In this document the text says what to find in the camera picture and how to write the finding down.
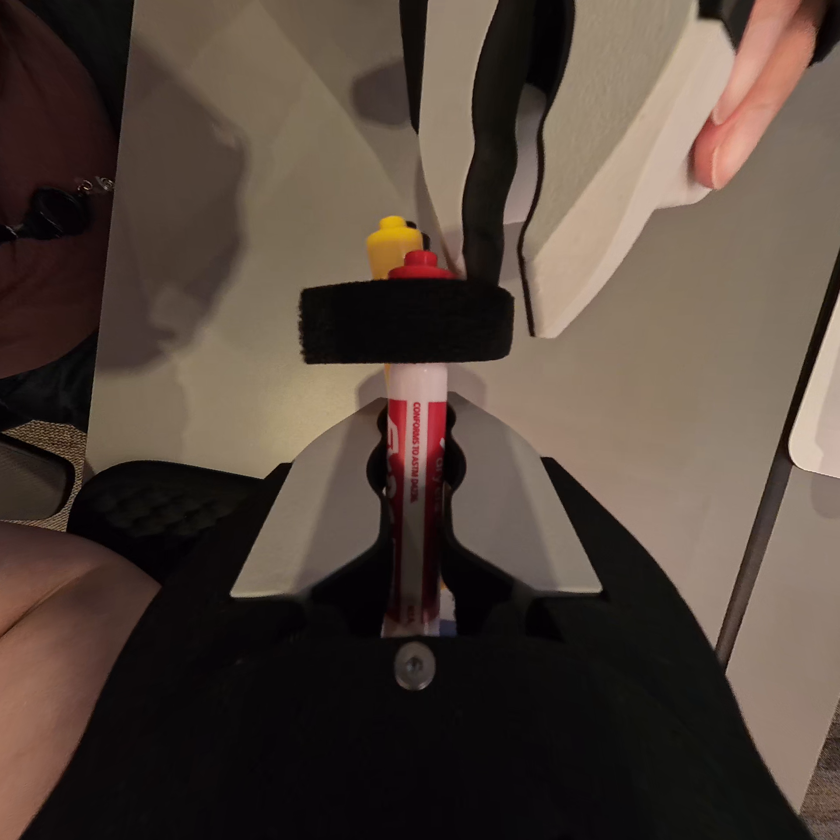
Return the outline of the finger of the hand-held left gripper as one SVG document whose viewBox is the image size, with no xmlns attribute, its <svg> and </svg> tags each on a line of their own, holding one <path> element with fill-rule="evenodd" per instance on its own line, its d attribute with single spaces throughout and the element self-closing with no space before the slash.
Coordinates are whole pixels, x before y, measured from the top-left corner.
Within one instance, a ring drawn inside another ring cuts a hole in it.
<svg viewBox="0 0 840 840">
<path fill-rule="evenodd" d="M 429 1 L 419 150 L 423 179 L 448 268 L 466 275 L 464 192 L 475 152 L 472 100 L 492 1 Z"/>
<path fill-rule="evenodd" d="M 521 236 L 530 331 L 555 338 L 613 276 L 652 213 L 698 201 L 688 157 L 734 61 L 698 2 L 574 3 Z"/>
</svg>

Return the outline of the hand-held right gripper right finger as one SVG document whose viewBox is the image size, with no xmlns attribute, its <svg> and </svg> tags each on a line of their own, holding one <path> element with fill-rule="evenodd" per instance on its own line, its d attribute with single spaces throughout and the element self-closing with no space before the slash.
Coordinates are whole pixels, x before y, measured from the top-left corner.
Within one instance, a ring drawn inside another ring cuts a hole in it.
<svg viewBox="0 0 840 840">
<path fill-rule="evenodd" d="M 448 587 L 457 634 L 496 606 L 599 597 L 602 583 L 538 452 L 462 395 L 448 394 Z"/>
</svg>

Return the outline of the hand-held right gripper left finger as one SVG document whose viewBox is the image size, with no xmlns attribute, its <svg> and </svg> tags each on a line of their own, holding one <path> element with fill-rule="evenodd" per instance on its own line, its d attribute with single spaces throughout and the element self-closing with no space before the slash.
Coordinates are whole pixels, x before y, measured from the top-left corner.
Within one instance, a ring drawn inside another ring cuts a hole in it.
<svg viewBox="0 0 840 840">
<path fill-rule="evenodd" d="M 393 575 L 386 408 L 373 400 L 296 457 L 232 598 L 326 606 L 354 634 L 381 631 Z"/>
</svg>

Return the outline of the yellow highlighter marker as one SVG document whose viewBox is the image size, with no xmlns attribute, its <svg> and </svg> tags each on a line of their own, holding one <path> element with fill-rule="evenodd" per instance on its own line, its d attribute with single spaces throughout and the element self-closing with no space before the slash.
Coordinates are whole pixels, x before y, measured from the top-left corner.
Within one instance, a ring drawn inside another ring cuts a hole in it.
<svg viewBox="0 0 840 840">
<path fill-rule="evenodd" d="M 414 223 L 403 217 L 383 217 L 378 228 L 368 235 L 366 253 L 374 280 L 386 279 L 389 272 L 404 265 L 406 254 L 424 249 L 424 235 Z"/>
</svg>

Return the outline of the red dry-erase marker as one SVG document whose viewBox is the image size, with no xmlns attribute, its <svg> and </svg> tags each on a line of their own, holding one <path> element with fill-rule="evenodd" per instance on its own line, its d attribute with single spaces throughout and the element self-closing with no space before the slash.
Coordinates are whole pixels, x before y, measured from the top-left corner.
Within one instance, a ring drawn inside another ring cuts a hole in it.
<svg viewBox="0 0 840 840">
<path fill-rule="evenodd" d="M 442 363 L 391 364 L 385 379 L 384 494 L 394 564 L 382 634 L 438 635 L 448 368 Z"/>
</svg>

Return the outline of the person's right forearm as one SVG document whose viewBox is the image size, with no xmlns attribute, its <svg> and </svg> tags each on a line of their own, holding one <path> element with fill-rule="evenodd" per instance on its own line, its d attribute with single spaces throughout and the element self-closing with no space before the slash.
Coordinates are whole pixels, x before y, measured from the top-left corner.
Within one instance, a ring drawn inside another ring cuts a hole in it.
<svg viewBox="0 0 840 840">
<path fill-rule="evenodd" d="M 2 838 L 19 838 L 56 786 L 159 590 L 97 543 L 2 522 Z"/>
</svg>

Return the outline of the person's left hand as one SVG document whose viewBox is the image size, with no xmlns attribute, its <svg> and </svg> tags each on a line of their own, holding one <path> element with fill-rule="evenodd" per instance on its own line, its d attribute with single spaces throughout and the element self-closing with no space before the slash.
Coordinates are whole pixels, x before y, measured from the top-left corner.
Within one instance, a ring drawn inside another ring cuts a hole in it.
<svg viewBox="0 0 840 840">
<path fill-rule="evenodd" d="M 694 144 L 698 184 L 717 191 L 741 170 L 812 63 L 833 5 L 753 3 L 728 84 Z"/>
</svg>

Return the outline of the black office chair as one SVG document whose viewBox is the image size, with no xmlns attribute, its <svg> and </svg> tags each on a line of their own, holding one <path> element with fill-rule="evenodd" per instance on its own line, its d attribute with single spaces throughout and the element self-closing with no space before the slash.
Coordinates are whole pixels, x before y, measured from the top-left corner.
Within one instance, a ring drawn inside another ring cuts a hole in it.
<svg viewBox="0 0 840 840">
<path fill-rule="evenodd" d="M 67 503 L 76 473 L 66 458 L 1 434 L 1 519 L 51 518 Z"/>
</svg>

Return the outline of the white plastic tray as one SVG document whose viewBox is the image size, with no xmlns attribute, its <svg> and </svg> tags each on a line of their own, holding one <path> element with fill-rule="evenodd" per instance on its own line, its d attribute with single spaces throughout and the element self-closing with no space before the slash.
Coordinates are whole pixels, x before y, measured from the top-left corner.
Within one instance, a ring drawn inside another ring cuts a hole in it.
<svg viewBox="0 0 840 840">
<path fill-rule="evenodd" d="M 835 306 L 788 439 L 798 469 L 839 478 L 839 307 Z"/>
</svg>

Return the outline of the person's maroon shirt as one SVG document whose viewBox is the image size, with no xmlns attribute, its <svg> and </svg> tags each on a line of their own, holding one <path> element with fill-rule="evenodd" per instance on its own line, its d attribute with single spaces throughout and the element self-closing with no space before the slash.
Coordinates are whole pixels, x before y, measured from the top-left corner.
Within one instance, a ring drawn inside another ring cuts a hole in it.
<svg viewBox="0 0 840 840">
<path fill-rule="evenodd" d="M 2 2 L 2 377 L 96 332 L 133 2 Z"/>
</svg>

